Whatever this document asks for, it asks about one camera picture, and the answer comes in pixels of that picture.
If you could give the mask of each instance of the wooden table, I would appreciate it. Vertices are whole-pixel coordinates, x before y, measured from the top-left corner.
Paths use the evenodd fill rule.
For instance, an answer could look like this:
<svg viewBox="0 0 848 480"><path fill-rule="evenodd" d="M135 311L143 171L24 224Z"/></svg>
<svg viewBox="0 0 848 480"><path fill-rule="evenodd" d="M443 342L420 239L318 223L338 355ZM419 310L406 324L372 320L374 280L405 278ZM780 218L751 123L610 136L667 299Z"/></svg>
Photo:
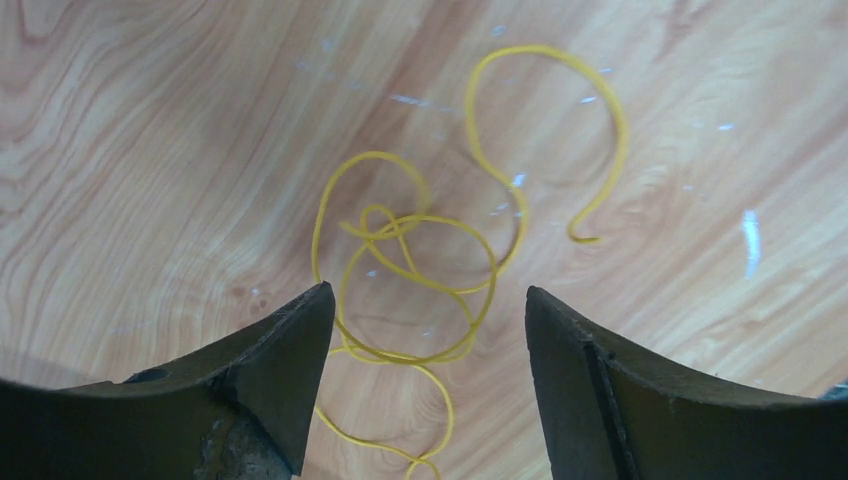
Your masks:
<svg viewBox="0 0 848 480"><path fill-rule="evenodd" d="M848 375L843 1L6 0L0 35L6 378L123 380L262 318L313 283L321 189L365 150L409 158L433 211L503 254L516 212L469 156L462 96L484 55L528 43L606 76L632 155L581 227L604 241L571 243L566 223L609 169L609 114L552 61L487 70L483 142L522 183L530 230L473 354L435 369L458 416L435 457L444 478L550 477L523 331L531 284L722 378L814 396ZM345 177L320 245L327 278L359 246L339 221L413 200L389 165ZM455 230L424 226L410 243L445 282L485 276ZM371 258L354 279L347 308L369 342L426 354L464 332L449 297ZM403 367L333 357L319 401L350 431L414 451L445 426L436 387ZM309 461L306 479L406 466L317 419Z"/></svg>

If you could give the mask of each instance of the wood grain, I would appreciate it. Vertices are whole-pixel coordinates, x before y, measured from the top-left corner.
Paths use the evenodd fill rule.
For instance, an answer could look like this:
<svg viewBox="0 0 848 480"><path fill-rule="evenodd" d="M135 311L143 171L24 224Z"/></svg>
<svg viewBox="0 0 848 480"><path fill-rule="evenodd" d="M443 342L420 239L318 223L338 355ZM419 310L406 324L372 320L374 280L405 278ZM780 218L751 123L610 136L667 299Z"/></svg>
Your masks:
<svg viewBox="0 0 848 480"><path fill-rule="evenodd" d="M570 243L565 224L609 166L608 113L544 59L486 73L483 141L526 175L530 232L473 355L437 369L458 415L435 458L444 478L550 478L522 324L531 284L722 378L809 396L844 379L840 0L0 1L0 375L123 380L262 318L312 283L320 191L368 149L412 159L434 210L503 253L515 212L470 160L460 107L482 56L525 43L605 72L633 153L583 227L604 242ZM384 165L343 180L321 244L330 280L357 247L334 225L375 201L408 211L411 191ZM751 278L747 210L762 239ZM445 281L484 275L456 231L422 227L411 241ZM348 308L369 341L422 354L462 334L450 298L370 259L355 275ZM418 375L334 357L320 402L359 435L423 451L445 412ZM404 468L313 422L304 478Z"/></svg>

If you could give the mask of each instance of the black plastic part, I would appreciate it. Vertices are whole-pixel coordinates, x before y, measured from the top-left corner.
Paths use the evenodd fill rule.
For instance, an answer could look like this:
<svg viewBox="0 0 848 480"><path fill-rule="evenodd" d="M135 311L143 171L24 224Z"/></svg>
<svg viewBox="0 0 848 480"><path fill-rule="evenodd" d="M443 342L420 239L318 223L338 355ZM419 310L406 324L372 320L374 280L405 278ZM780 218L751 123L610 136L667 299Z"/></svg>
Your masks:
<svg viewBox="0 0 848 480"><path fill-rule="evenodd" d="M0 380L8 479L287 479L303 468L335 300L329 284L194 353L47 391Z"/></svg>
<svg viewBox="0 0 848 480"><path fill-rule="evenodd" d="M848 401L692 370L535 287L525 327L555 480L848 478Z"/></svg>

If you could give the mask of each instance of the yellow wire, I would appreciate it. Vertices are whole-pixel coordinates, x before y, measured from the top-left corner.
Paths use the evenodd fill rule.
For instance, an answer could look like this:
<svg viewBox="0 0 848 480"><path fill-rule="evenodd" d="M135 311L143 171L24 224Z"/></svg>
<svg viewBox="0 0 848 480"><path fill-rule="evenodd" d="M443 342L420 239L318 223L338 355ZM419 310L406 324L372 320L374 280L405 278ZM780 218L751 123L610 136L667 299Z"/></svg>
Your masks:
<svg viewBox="0 0 848 480"><path fill-rule="evenodd" d="M333 175L327 182L327 186L324 188L324 193L321 196L321 203L318 207L318 215L315 220L315 230L312 233L311 251L312 272L315 276L316 282L322 281L318 259L318 245L321 241L321 229L324 224L324 217L327 214L327 205L330 200L330 195L332 194L339 180L342 176L344 176L345 173L347 173L351 168L355 167L363 161L382 160L394 163L395 165L399 166L401 169L404 170L410 180L412 180L412 182L415 184L415 213L398 218L395 217L392 211L384 205L373 204L365 208L365 210L363 210L362 214L360 215L359 228L354 227L348 222L341 223L341 227L345 232L362 240L362 245L359 247L356 253L353 254L353 257L348 262L347 268L345 268L344 274L342 275L342 282L339 288L338 315L335 319L335 324L342 334L342 346L332 349L330 351L330 355L334 355L339 352L347 352L350 356L362 362L375 365L409 365L412 368L415 368L419 372L426 375L433 381L433 383L436 384L445 399L445 405L448 414L447 426L445 428L445 436L442 438L442 441L439 442L439 444L432 448L430 451L416 456L409 452L405 452L399 448L392 447L390 445L384 445L376 441L357 438L353 435L345 433L335 423L333 423L332 420L330 420L330 418L324 413L324 411L319 406L315 406L315 413L318 415L318 417L320 417L321 420L323 420L324 423L327 424L327 426L336 434L338 434L341 438L356 445L393 452L397 455L406 458L410 462L409 468L407 468L406 470L405 478L407 480L409 480L409 478L412 476L412 472L419 465L426 465L430 467L433 472L433 476L437 480L441 480L442 477L439 473L438 468L436 468L436 465L429 459L444 450L444 448L447 446L448 442L450 441L451 434L453 433L455 423L453 401L451 400L451 396L448 393L447 387L445 387L445 384L441 380L439 380L438 377L433 374L433 372L427 369L425 365L453 362L463 358L471 352L472 348L474 347L474 339L477 330L480 328L480 325L482 325L483 319L486 317L486 314L488 313L489 308L492 305L498 275L500 275L500 273L515 259L516 252L518 251L518 248L521 246L521 244L524 242L524 238L527 235L527 221L529 213L529 205L527 202L527 198L517 186L513 186L511 184L510 179L503 172L495 168L495 166L493 166L491 162L489 162L488 158L486 157L486 154L483 152L483 147L480 142L479 130L477 128L476 110L474 106L474 102L477 96L477 88L480 84L480 78L482 77L483 71L485 70L486 66L498 58L517 54L543 55L561 61L562 63L566 64L567 66L571 67L572 69L576 70L584 77L586 77L598 90L601 97L604 98L607 103L607 106L610 109L610 113L612 114L613 122L615 124L617 143L615 157L613 160L613 165L610 170L609 177L607 177L606 182L604 183L603 187L601 187L600 191L595 195L595 197L592 198L592 200L585 207L583 207L583 209L580 210L568 224L568 236L572 241L577 243L598 242L600 238L580 237L577 235L576 231L580 223L601 203L603 203L604 200L606 200L606 198L612 192L612 189L615 187L615 184L618 182L618 179L621 177L621 172L624 169L624 163L627 159L627 146L629 142L629 130L627 121L624 116L624 111L621 108L621 105L619 104L615 93L613 92L612 88L610 88L610 86L607 84L606 80L601 74L599 74L595 69L584 63L579 58L546 45L526 45L510 47L497 50L489 54L483 60L481 60L480 63L478 63L472 71L471 78L468 81L468 88L465 92L465 127L466 134L468 136L468 143L471 147L471 153L474 159L477 161L477 164L480 165L480 167L485 170L489 175L491 175L495 180L500 182L507 189L507 191L512 194L513 198L515 199L515 203L518 206L518 234L516 236L515 241L513 242L512 247L510 248L509 252L507 252L507 255L504 257L503 261L498 263L498 260L495 257L495 253L492 250L492 247L486 241L486 239L470 226L451 218L428 215L427 210L430 207L431 196L430 189L427 186L426 181L424 180L424 176L421 175L418 169L416 169L407 160L392 153L376 151L365 152L351 158L350 160L342 164L333 173ZM372 213L379 213L385 216L386 225L376 231L369 230L368 218ZM474 239L476 239L477 242L480 243L480 245L483 247L483 250L485 250L486 256L489 260L489 267L491 270L489 278L483 283L480 283L479 285L456 288L444 285L420 273L418 271L417 266L415 265L415 262L412 259L412 255L409 253L409 248L407 247L406 239L404 236L405 234L409 233L411 230L416 228L418 225L420 225L422 222L450 225L474 237ZM377 243L386 240L397 240L398 244L400 245L401 252L403 253L403 258L406 262L406 267L402 267L392 262L380 251L377 246ZM380 262L384 267L388 268L392 272L413 282L416 282L420 285L451 296L451 298L453 298L457 302L457 304L459 304L459 307L468 322L468 332L453 346L427 357L418 357L414 355L405 354L403 352L371 347L356 338L348 330L347 325L345 323L345 300L347 295L347 287L350 283L350 278L353 269L366 251L373 255L378 262ZM483 302L483 306L480 308L480 311L477 313L477 315L474 315L472 314L468 303L465 301L465 299L462 298L462 296L470 293L479 292L484 289L486 290L486 298Z"/></svg>

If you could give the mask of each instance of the tangled yellow string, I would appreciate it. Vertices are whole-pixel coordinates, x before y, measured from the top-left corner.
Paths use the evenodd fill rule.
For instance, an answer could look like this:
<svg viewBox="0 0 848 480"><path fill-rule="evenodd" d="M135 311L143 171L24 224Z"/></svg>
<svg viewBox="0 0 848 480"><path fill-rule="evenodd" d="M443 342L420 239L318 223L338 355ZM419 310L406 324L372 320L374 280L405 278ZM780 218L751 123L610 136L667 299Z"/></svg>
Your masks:
<svg viewBox="0 0 848 480"><path fill-rule="evenodd" d="M610 88L610 86L607 84L606 80L601 74L599 74L596 70L591 68L579 58L561 50L558 50L556 48L545 45L526 45L519 47L510 47L489 54L474 68L474 71L471 73L471 78L468 81L468 88L466 89L465 93L465 126L466 133L468 135L468 143L471 146L471 153L474 156L474 159L480 165L480 167L483 168L483 170L485 170L486 172L488 172L489 175L494 177L495 180L500 182L512 194L513 198L515 199L515 203L518 207L518 211L520 212L518 234L516 235L512 248L509 250L502 262L498 263L498 260L495 257L495 253L492 251L492 247L489 245L486 239L470 226L451 218L428 215L426 212L430 207L430 189L428 188L424 177L411 163L392 153L365 152L351 158L350 160L342 164L333 173L333 175L330 177L330 180L327 182L327 186L324 188L324 193L321 197L321 204L318 209L318 216L315 220L315 230L312 235L312 271L315 275L315 280L317 282L320 282L322 281L322 278L318 262L318 244L321 240L321 227L324 223L324 217L327 213L327 203L339 179L345 173L347 173L348 170L350 170L360 162L363 162L365 160L382 160L394 163L395 165L403 169L416 186L416 209L415 213L411 215L406 215L398 218L395 217L395 215L389 208L380 204L373 204L362 211L362 214L360 215L359 219L359 228L351 225L349 222L341 223L341 227L344 231L362 240L362 246L359 248L359 250L356 251L356 253L351 258L350 262L348 262L347 268L345 269L344 274L342 276L342 282L338 291L338 316L336 317L336 326L342 334L342 346L332 349L330 351L330 355L334 355L339 352L347 352L353 358L370 364L409 365L429 377L442 392L442 396L444 397L445 405L447 407L448 421L447 427L445 429L445 435L442 438L441 442L439 442L439 444L436 445L429 452L416 456L411 453L405 452L399 448L392 447L390 445L384 445L375 441L354 437L353 435L342 431L335 423L333 423L332 420L330 420L329 417L327 417L327 415L323 412L323 410L321 410L320 407L315 407L315 413L321 418L321 420L323 420L324 423L327 424L327 426L332 431L334 431L343 439L364 447L378 448L381 450L393 452L406 458L410 462L409 468L406 470L405 478L407 480L410 478L415 468L419 465L427 465L433 471L433 475L435 476L435 478L439 480L441 479L441 474L439 473L438 468L436 468L436 465L432 461L430 461L430 458L444 450L445 446L447 446L448 442L450 441L451 434L453 433L455 423L453 402L451 400L447 388L445 387L444 383L442 383L442 381L439 380L433 374L432 371L425 367L425 365L449 363L455 360L459 360L471 351L474 346L475 334L480 328L480 325L483 323L483 319L486 317L486 313L489 311L489 307L492 304L492 299L494 298L495 294L495 284L497 283L498 275L515 258L515 254L527 234L527 222L529 213L527 198L524 196L524 194L518 187L513 186L510 183L509 178L503 172L495 168L489 162L485 153L483 153L483 147L480 144L480 136L479 131L477 129L476 111L474 108L477 87L480 83L480 78L486 66L498 58L516 54L543 55L563 62L567 66L571 67L572 69L585 76L598 90L598 92L604 98L607 103L607 106L610 109L613 122L615 123L615 129L617 132L617 146L612 169L610 171L609 177L607 178L607 181L604 183L603 187L598 192L598 194L595 195L595 197L589 202L589 204L583 207L583 209L580 210L580 212L578 212L577 215L568 224L568 236L574 242L595 243L599 241L600 239L597 237L579 237L576 233L576 230L578 225L586 218L586 216L588 216L593 210L595 210L609 196L610 192L612 191L613 187L621 176L621 172L624 169L624 163L627 158L627 144L629 141L627 121L625 120L624 111L622 110L621 105L619 104L618 99L615 96L615 93L613 92L612 88ZM387 219L387 223L379 230L370 231L367 226L368 217L369 215L375 212L385 216ZM404 235L412 229L416 228L422 222L451 225L453 227L459 228L460 230L463 230L468 235L474 237L486 251L486 256L488 257L489 265L491 268L489 278L483 283L476 286L466 288L455 288L439 283L421 274L418 268L416 267L415 262L412 260L412 256L409 253L409 249L407 247ZM386 258L386 256L383 255L383 253L377 247L378 242L386 240L397 240L398 244L400 245L401 252L403 253L404 260L406 262L406 268L397 265L388 258ZM359 258L366 251L371 253L377 259L377 261L379 261L384 267L388 268L392 272L413 282L416 282L420 285L450 295L459 304L463 314L465 315L466 320L468 321L468 332L465 334L465 336L463 336L453 346L427 357L417 357L402 352L371 347L356 338L348 330L345 324L345 296L347 293L348 284L350 283L351 272L353 271L354 266L356 266L357 262L359 261ZM483 302L483 306L480 308L480 311L475 316L471 313L471 310L468 307L468 303L462 298L462 296L470 293L479 292L481 290L486 290L486 299Z"/></svg>

